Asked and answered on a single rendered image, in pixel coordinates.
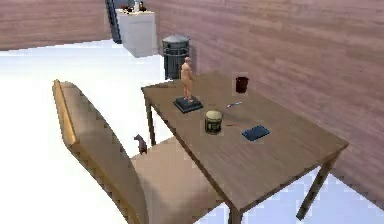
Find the dark metal garbage can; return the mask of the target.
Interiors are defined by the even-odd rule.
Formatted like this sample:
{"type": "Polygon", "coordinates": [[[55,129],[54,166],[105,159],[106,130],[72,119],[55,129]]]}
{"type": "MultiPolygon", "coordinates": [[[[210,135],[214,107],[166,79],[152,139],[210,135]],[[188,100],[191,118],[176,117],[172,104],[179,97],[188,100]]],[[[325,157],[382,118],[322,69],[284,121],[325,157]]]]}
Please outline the dark metal garbage can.
{"type": "Polygon", "coordinates": [[[189,56],[190,39],[183,35],[171,35],[162,40],[166,79],[179,79],[181,66],[189,56]]]}

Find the green jar cream lid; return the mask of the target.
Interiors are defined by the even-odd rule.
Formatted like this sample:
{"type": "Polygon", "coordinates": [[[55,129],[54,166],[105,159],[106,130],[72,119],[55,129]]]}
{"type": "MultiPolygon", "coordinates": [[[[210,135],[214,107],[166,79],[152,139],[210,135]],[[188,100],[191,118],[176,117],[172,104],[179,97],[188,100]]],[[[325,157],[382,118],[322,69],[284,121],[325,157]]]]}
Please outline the green jar cream lid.
{"type": "Polygon", "coordinates": [[[208,134],[219,134],[221,132],[222,113],[210,110],[205,115],[205,132],[208,134]]]}

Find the tan figure statue dark base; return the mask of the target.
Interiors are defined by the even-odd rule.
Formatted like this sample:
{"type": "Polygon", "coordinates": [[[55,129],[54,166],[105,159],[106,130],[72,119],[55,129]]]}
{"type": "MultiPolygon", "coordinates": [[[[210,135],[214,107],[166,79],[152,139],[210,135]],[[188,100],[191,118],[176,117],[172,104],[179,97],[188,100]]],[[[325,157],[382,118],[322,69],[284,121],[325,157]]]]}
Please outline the tan figure statue dark base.
{"type": "Polygon", "coordinates": [[[183,113],[199,110],[203,107],[202,103],[192,95],[193,72],[190,65],[191,58],[186,57],[181,66],[180,81],[183,87],[183,96],[174,101],[174,105],[183,113]]]}

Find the dark red cup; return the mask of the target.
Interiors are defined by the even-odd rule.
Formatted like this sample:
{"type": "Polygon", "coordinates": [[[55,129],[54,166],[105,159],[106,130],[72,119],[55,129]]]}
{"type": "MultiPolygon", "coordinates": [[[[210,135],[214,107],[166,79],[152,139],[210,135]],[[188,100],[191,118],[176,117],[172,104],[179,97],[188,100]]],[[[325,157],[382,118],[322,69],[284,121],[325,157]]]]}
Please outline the dark red cup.
{"type": "Polygon", "coordinates": [[[248,82],[249,82],[248,77],[244,77],[244,76],[237,77],[236,78],[236,86],[235,86],[236,92],[237,93],[245,93],[247,91],[248,82]]]}

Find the small brown animal figure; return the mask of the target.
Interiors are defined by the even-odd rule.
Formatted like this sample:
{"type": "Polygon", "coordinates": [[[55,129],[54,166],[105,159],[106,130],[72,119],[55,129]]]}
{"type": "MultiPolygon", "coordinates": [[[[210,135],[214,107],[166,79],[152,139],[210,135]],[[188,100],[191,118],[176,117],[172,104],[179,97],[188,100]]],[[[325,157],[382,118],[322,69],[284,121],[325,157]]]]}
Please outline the small brown animal figure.
{"type": "Polygon", "coordinates": [[[146,153],[147,152],[147,144],[144,141],[143,137],[140,134],[137,134],[134,137],[134,140],[137,140],[139,143],[139,145],[138,145],[139,153],[140,154],[146,153]]]}

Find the blue flat phone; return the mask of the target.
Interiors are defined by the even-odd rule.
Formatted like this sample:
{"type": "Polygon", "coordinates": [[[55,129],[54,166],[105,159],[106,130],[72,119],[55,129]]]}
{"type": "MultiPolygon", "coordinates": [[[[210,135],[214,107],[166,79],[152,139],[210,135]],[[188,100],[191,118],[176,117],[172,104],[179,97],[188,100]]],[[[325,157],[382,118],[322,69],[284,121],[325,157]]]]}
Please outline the blue flat phone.
{"type": "Polygon", "coordinates": [[[243,131],[242,136],[249,141],[255,141],[257,139],[260,139],[268,135],[269,133],[270,131],[266,129],[264,126],[258,125],[256,127],[243,131]]]}

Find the brown wooden table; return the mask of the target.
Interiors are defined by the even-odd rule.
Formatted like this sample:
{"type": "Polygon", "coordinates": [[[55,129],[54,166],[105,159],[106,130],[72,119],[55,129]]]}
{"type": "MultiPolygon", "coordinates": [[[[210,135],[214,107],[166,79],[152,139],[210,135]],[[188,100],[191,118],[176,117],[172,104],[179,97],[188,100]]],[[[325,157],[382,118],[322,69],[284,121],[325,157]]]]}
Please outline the brown wooden table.
{"type": "Polygon", "coordinates": [[[230,208],[229,224],[241,224],[245,212],[319,168],[297,213],[303,219],[333,164],[348,147],[347,141],[255,91],[236,93],[235,80],[219,73],[195,77],[192,93],[203,108],[186,114],[173,104],[183,92],[179,80],[142,91],[147,110],[158,113],[230,208]],[[226,107],[238,101],[242,104],[226,107]],[[210,110],[222,113],[219,134],[205,132],[205,115],[210,110]],[[270,133],[255,141],[242,136],[258,125],[270,133]]]}

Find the beige wooden chair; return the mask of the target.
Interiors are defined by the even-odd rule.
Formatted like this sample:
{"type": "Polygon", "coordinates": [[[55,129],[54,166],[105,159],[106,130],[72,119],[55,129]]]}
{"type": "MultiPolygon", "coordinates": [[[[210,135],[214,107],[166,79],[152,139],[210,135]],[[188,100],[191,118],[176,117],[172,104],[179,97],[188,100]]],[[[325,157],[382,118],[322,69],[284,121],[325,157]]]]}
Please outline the beige wooden chair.
{"type": "Polygon", "coordinates": [[[176,138],[130,157],[75,84],[52,91],[65,146],[128,224],[194,224],[223,202],[176,138]]]}

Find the white cabinet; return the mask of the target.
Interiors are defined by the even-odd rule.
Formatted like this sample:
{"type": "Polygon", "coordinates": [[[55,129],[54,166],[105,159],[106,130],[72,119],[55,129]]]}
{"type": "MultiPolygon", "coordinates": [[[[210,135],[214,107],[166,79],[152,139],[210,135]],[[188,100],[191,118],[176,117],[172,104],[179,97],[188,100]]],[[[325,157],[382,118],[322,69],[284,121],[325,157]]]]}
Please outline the white cabinet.
{"type": "Polygon", "coordinates": [[[123,47],[134,57],[158,54],[155,13],[116,10],[123,47]]]}

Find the dark door frame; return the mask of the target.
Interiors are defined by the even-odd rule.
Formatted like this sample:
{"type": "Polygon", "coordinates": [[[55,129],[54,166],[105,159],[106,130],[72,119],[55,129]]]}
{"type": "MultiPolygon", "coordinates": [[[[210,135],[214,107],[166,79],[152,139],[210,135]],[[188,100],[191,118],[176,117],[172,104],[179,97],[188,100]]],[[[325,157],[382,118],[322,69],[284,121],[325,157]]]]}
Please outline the dark door frame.
{"type": "Polygon", "coordinates": [[[112,39],[116,44],[121,44],[122,40],[121,40],[120,31],[118,27],[114,0],[105,0],[105,4],[107,9],[107,15],[109,19],[112,39]]]}

